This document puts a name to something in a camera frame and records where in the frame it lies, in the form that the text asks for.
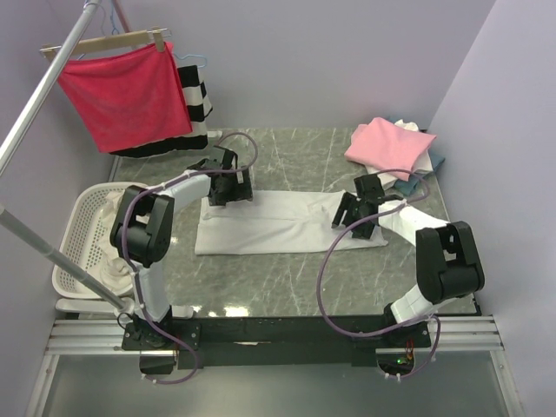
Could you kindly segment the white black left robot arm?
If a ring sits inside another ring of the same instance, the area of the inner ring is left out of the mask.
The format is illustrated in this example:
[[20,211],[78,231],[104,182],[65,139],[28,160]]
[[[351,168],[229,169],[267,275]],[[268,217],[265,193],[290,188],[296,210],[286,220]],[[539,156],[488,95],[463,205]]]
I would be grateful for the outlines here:
[[153,187],[132,185],[124,190],[109,241],[131,266],[135,315],[151,320],[142,337],[152,348],[165,348],[174,337],[172,325],[165,321],[171,306],[161,264],[169,250],[174,214],[198,200],[224,207],[252,199],[249,166],[239,166],[238,155],[221,146],[175,178]]

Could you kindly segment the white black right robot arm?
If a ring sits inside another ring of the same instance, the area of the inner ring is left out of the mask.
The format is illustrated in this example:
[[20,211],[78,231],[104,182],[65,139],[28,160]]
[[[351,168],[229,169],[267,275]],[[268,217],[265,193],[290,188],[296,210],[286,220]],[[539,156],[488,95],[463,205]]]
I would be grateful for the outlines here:
[[416,284],[384,308],[384,342],[399,347],[412,335],[409,322],[427,317],[449,302],[483,289],[485,276],[466,222],[428,215],[399,195],[389,195],[376,175],[354,179],[355,192],[341,197],[331,226],[343,226],[355,239],[368,240],[388,229],[415,248]]

